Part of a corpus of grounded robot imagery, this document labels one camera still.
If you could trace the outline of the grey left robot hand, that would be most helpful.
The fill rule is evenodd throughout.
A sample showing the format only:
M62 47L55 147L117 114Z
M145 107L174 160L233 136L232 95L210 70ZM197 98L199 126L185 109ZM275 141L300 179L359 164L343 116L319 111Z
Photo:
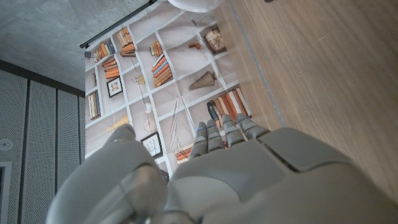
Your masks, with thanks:
M249 117L198 124L166 179L130 124L65 181L47 223L396 223L394 203L339 150Z

